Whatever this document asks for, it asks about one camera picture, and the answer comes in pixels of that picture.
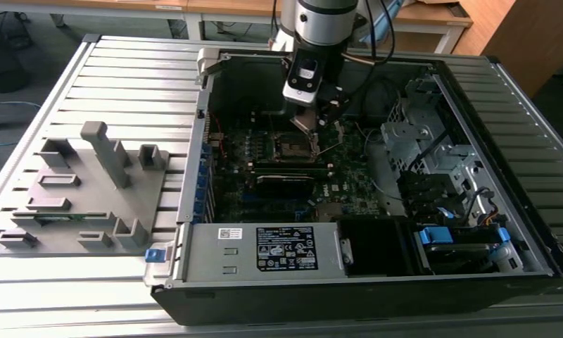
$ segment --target wooden desk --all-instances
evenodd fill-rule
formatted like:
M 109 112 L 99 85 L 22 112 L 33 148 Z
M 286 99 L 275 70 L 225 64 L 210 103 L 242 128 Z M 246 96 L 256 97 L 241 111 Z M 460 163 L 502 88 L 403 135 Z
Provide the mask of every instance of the wooden desk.
M 182 19 L 187 0 L 0 0 L 0 11 Z
M 276 15 L 280 13 L 280 3 L 278 1 Z M 271 8 L 272 0 L 187 0 L 183 12 L 189 38 L 203 38 L 202 21 L 268 24 Z M 455 17 L 444 5 L 412 4 L 400 9 L 394 23 L 395 31 L 406 35 L 408 33 L 440 35 L 434 52 L 448 54 L 472 20 Z

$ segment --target power supply label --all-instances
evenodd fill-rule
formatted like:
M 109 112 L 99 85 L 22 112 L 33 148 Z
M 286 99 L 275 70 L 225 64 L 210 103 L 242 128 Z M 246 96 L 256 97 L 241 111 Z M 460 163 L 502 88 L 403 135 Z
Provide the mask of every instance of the power supply label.
M 258 227 L 255 257 L 263 272 L 316 270 L 312 227 Z

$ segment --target white label sticker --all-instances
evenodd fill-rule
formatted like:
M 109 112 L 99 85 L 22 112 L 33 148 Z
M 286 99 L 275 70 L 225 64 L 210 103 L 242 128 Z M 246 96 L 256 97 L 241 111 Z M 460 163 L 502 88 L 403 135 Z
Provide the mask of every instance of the white label sticker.
M 167 9 L 170 11 L 181 11 L 179 6 L 154 6 L 157 9 Z
M 242 239 L 241 227 L 219 227 L 218 239 Z

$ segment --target metal slotted table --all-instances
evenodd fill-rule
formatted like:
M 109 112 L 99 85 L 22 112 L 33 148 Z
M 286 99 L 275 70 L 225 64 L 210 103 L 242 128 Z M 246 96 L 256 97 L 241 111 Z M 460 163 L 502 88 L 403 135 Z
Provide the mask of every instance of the metal slotted table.
M 0 174 L 0 229 L 25 201 L 42 160 L 33 155 L 46 137 L 78 137 L 86 120 L 109 124 L 107 135 L 126 149 L 157 144 L 171 154 L 161 189 L 153 240 L 167 242 L 177 227 L 177 205 L 195 100 L 195 58 L 205 46 L 266 49 L 256 44 L 187 42 L 169 39 L 86 39 L 71 58 L 42 109 Z M 419 58 L 420 54 L 399 54 Z M 482 57 L 435 56 L 452 70 L 500 151 L 523 183 L 544 221 L 563 244 L 563 141 L 502 65 Z M 523 296 L 464 315 L 390 318 L 372 321 L 282 323 L 260 326 L 178 326 L 143 285 L 142 257 L 0 257 L 0 336 L 158 337 L 182 334 L 262 336 L 406 330 L 424 334 L 555 331 L 563 327 L 563 288 Z

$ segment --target motherboard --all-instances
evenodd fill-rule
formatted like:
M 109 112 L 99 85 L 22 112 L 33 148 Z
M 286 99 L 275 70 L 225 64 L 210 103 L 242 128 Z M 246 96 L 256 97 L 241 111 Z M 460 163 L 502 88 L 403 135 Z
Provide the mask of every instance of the motherboard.
M 217 223 L 328 222 L 384 213 L 355 121 L 306 134 L 287 118 L 254 112 L 247 119 L 211 120 Z

